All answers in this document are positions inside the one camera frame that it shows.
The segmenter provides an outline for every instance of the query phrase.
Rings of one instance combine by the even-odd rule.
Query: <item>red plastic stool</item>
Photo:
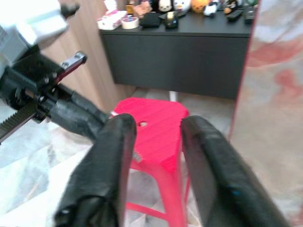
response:
[[[117,114],[131,114],[137,122],[134,150],[139,160],[131,168],[151,175],[157,182],[165,213],[128,202],[127,209],[166,220],[170,227],[186,227],[186,204],[180,169],[180,123],[188,110],[177,102],[128,98],[118,103]]]

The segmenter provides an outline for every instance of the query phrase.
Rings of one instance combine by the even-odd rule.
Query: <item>marble floor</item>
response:
[[[138,89],[134,97],[169,99],[162,90]],[[235,102],[198,95],[179,94],[178,100],[191,115],[208,119],[224,135],[229,134]],[[14,111],[0,103],[0,121]],[[86,138],[69,133],[53,123],[28,122],[0,146],[0,226],[51,227],[52,216],[69,175],[91,146]],[[163,211],[158,189],[153,179],[131,171],[128,200],[140,201]],[[189,227],[200,226],[195,200],[188,202]],[[163,220],[127,211],[127,227],[166,227]]]

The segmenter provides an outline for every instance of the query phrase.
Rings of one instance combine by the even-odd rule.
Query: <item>black cabinet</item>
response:
[[[175,30],[100,31],[115,83],[235,99],[250,36],[228,23],[189,13]]]

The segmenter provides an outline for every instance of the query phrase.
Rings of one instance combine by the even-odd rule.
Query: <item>tape roll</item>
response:
[[[128,17],[122,20],[123,29],[133,29],[139,26],[139,18]]]

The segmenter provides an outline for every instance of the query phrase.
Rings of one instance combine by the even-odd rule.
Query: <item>tissue box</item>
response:
[[[114,30],[121,25],[121,21],[127,18],[126,11],[114,10],[112,12],[107,12],[103,17],[99,18],[98,28],[101,30]]]

